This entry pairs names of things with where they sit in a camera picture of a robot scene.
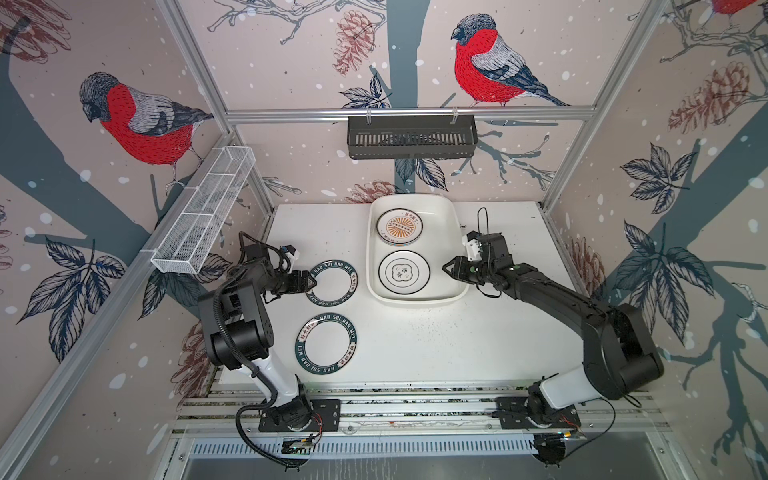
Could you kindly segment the white flower plate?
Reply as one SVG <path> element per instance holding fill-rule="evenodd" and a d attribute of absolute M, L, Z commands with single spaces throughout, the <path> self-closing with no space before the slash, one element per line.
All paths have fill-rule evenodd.
<path fill-rule="evenodd" d="M 411 250 L 398 250 L 388 254 L 378 267 L 379 281 L 396 295 L 414 295 L 423 290 L 431 278 L 427 260 Z"/>

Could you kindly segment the orange sunburst plate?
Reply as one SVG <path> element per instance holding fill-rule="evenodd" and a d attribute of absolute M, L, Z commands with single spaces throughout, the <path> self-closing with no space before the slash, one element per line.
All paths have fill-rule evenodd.
<path fill-rule="evenodd" d="M 384 242 L 404 246 L 415 242 L 422 234 L 424 223 L 421 217 L 412 210 L 391 209 L 379 216 L 376 231 Z"/>

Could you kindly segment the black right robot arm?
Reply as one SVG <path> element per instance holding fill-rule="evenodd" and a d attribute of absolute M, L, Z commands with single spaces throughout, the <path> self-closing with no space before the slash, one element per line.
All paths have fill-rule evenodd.
<path fill-rule="evenodd" d="M 558 320 L 583 342 L 582 363 L 566 373 L 539 380 L 528 388 L 528 418 L 548 425 L 577 403 L 618 400 L 660 379 L 664 366 L 641 311 L 627 303 L 612 306 L 547 277 L 527 263 L 517 263 L 500 233 L 472 231 L 466 254 L 442 266 L 452 279 L 532 305 Z"/>

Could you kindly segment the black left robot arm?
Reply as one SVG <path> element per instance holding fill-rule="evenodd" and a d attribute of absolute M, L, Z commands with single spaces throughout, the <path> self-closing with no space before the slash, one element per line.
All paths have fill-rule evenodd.
<path fill-rule="evenodd" d="M 316 286 L 306 270 L 280 272 L 267 258 L 235 266 L 228 280 L 199 298 L 210 362 L 247 376 L 265 397 L 259 407 L 276 423 L 313 414 L 304 385 L 271 351 L 275 332 L 264 295 L 303 294 Z"/>

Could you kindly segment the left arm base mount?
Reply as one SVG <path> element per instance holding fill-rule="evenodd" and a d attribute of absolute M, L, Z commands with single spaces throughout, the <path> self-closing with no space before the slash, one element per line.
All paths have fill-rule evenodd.
<path fill-rule="evenodd" d="M 260 433 L 336 432 L 339 428 L 341 401 L 338 399 L 294 399 L 271 407 L 259 422 Z"/>

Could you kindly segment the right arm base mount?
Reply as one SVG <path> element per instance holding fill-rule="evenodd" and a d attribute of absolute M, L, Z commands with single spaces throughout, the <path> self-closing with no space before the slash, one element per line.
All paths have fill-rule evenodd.
<path fill-rule="evenodd" d="M 492 417 L 499 420 L 503 430 L 581 429 L 581 421 L 573 405 L 554 409 L 537 396 L 497 397 L 494 402 Z"/>

